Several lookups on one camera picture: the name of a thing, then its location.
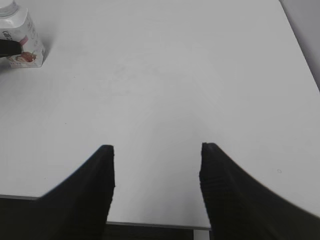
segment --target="white table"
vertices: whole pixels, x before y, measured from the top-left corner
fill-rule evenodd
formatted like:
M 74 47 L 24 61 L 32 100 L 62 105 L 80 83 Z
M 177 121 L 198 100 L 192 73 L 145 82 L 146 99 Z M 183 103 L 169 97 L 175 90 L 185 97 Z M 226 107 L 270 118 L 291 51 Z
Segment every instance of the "white table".
M 115 149 L 108 221 L 209 227 L 202 142 L 320 216 L 320 96 L 277 0 L 25 0 L 49 55 L 0 69 L 0 194 Z

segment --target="white packaging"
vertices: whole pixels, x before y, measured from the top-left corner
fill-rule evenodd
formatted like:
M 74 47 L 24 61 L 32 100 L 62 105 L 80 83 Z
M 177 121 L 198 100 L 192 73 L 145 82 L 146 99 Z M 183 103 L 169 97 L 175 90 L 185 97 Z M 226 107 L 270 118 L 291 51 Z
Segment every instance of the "white packaging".
M 7 58 L 12 68 L 41 67 L 45 48 L 28 9 L 14 0 L 0 0 L 0 39 L 16 41 L 22 46 L 21 55 Z

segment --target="product label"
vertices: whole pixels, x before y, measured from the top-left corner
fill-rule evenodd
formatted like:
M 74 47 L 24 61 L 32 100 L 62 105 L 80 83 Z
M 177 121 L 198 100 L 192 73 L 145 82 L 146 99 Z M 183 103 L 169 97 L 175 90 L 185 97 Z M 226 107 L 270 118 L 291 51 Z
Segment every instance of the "product label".
M 21 55 L 7 58 L 12 68 L 41 67 L 44 60 L 45 48 L 29 13 L 22 26 L 12 29 L 0 29 L 0 31 L 0 39 L 16 41 L 22 46 Z

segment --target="white surface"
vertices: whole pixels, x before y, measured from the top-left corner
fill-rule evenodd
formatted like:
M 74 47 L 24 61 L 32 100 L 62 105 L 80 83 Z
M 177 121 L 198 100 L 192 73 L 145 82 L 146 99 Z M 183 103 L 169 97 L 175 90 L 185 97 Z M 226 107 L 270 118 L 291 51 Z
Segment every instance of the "white surface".
M 280 0 L 311 72 L 320 87 L 320 1 Z
M 320 96 L 277 0 L 23 4 L 50 52 L 1 69 L 1 194 L 41 196 L 110 144 L 108 221 L 209 227 L 214 142 L 320 216 Z

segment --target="strawberry image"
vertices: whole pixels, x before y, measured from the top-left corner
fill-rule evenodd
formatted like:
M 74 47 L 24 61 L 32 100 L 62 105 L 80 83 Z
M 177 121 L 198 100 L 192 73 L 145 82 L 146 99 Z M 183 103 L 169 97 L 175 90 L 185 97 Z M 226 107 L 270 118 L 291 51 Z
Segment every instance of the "strawberry image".
M 32 54 L 31 52 L 24 51 L 20 56 L 17 56 L 15 59 L 21 63 L 31 63 L 37 58 L 37 55 Z

